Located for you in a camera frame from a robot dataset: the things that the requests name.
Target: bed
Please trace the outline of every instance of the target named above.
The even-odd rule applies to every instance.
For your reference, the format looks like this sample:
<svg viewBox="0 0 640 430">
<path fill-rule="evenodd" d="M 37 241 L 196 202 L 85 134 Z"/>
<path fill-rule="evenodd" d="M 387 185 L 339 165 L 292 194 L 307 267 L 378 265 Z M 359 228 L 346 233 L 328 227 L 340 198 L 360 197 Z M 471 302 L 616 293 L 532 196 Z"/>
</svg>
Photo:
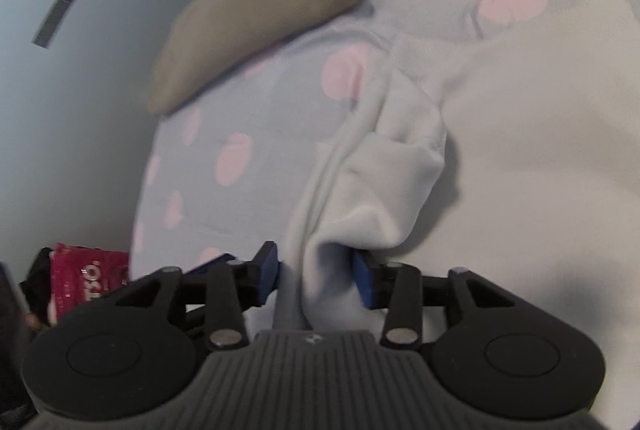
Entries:
<svg viewBox="0 0 640 430">
<path fill-rule="evenodd" d="M 427 38 L 440 53 L 443 45 L 467 48 L 576 1 L 367 0 L 237 66 L 159 124 L 134 228 L 133 277 L 165 265 L 188 270 L 222 253 L 249 259 L 265 240 L 286 245 L 318 161 L 399 38 Z M 622 1 L 640 19 L 640 0 Z M 603 160 L 632 169 L 640 158 L 557 120 L 518 152 L 518 164 L 496 167 L 489 145 L 474 150 L 468 124 L 491 123 L 489 137 L 500 139 L 517 118 L 500 108 L 485 114 L 443 107 L 444 171 L 408 238 L 378 255 L 439 275 L 467 266 L 586 331 L 609 361 L 594 411 L 628 430 L 640 418 L 637 177 L 599 170 Z M 252 333 L 267 328 L 271 312 L 249 312 L 248 323 Z M 437 334 L 437 321 L 430 330 Z"/>
</svg>

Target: gray gripper base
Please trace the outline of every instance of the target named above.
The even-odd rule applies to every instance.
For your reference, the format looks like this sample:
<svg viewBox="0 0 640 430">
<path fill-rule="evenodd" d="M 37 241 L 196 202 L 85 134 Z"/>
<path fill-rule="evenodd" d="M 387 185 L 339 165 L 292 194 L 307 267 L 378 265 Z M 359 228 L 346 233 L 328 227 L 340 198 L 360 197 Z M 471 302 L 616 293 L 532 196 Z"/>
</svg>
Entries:
<svg viewBox="0 0 640 430">
<path fill-rule="evenodd" d="M 131 418 L 83 422 L 50 413 L 28 430 L 603 430 L 587 412 L 516 422 L 449 394 L 420 355 L 366 332 L 268 331 L 211 354 L 170 402 Z"/>
</svg>

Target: white fabric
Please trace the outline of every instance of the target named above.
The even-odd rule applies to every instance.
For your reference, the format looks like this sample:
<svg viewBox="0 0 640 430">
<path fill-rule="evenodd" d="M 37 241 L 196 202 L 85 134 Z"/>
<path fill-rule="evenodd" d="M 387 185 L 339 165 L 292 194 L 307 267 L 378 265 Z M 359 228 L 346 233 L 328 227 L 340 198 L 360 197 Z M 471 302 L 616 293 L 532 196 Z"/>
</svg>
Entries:
<svg viewBox="0 0 640 430">
<path fill-rule="evenodd" d="M 341 244 L 464 265 L 586 331 L 594 414 L 640 417 L 640 24 L 582 0 L 468 45 L 400 36 L 309 182 L 281 248 L 276 327 L 368 328 Z M 446 173 L 426 201 L 442 166 Z"/>
</svg>

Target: blue gripper pad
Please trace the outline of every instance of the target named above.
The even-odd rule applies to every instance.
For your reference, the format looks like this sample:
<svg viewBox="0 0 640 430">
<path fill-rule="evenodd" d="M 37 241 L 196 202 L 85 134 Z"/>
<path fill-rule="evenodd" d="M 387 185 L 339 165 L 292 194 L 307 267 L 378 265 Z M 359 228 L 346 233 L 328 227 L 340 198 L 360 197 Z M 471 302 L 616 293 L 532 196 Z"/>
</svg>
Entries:
<svg viewBox="0 0 640 430">
<path fill-rule="evenodd" d="M 204 275 L 213 264 L 217 264 L 218 262 L 228 262 L 229 260 L 236 260 L 236 257 L 232 254 L 225 253 L 223 255 L 215 257 L 213 260 L 209 260 L 204 264 L 195 267 L 190 272 L 185 273 L 187 275 Z"/>
<path fill-rule="evenodd" d="M 254 257 L 254 262 L 260 266 L 258 302 L 264 305 L 278 280 L 278 272 L 280 270 L 278 246 L 273 242 L 265 242 Z"/>
<path fill-rule="evenodd" d="M 373 272 L 367 265 L 365 256 L 358 250 L 353 251 L 353 281 L 358 287 L 362 303 L 367 309 L 374 307 Z"/>
</svg>

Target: round black disc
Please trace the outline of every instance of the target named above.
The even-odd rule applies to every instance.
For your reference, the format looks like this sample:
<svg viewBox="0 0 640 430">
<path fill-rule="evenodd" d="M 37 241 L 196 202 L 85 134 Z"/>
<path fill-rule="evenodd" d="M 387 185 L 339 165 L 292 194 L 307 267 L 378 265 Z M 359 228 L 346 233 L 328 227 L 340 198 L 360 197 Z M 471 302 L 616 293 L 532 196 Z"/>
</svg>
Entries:
<svg viewBox="0 0 640 430">
<path fill-rule="evenodd" d="M 148 309 L 118 307 L 63 318 L 33 342 L 22 376 L 49 412 L 111 420 L 171 399 L 195 369 L 195 349 L 180 330 Z"/>
<path fill-rule="evenodd" d="M 482 412 L 547 420 L 588 408 L 604 379 L 600 349 L 540 311 L 479 309 L 431 347 L 430 366 L 452 394 Z"/>
</svg>

